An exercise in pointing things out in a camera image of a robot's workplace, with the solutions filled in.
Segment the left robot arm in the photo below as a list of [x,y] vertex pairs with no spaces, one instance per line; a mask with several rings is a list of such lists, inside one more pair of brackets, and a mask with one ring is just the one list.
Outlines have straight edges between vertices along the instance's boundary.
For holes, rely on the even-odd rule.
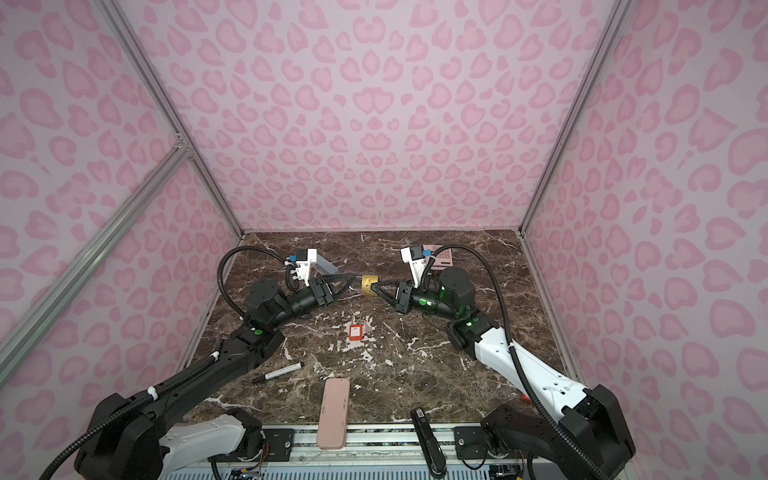
[[69,458],[86,479],[159,478],[171,457],[162,437],[211,394],[266,362],[285,339],[283,324],[333,303],[354,280],[350,274],[321,275],[292,294],[273,279],[253,283],[240,327],[174,376],[128,398],[103,399],[87,431],[51,461],[42,478],[52,478]]

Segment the red key tag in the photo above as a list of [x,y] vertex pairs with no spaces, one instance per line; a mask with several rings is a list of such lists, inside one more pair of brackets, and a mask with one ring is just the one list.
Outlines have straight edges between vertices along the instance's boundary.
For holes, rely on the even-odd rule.
[[365,329],[362,324],[351,324],[349,326],[349,340],[351,342],[362,341],[365,336]]

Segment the brass padlock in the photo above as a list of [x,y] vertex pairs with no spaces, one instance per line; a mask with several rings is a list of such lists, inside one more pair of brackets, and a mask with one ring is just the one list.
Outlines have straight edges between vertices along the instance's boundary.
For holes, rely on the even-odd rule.
[[376,296],[373,286],[379,282],[377,275],[363,275],[361,277],[361,293],[364,296]]

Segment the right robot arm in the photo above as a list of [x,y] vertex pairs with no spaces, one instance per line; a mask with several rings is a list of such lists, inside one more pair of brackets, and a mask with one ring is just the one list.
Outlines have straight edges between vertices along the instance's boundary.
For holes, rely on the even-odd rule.
[[458,267],[443,270],[434,288],[413,281],[378,281],[370,291],[397,312],[441,317],[451,344],[495,371],[532,402],[534,416],[500,406],[482,421],[492,446],[554,463],[568,479],[613,479],[636,447],[616,395],[589,388],[550,367],[476,305],[476,288]]

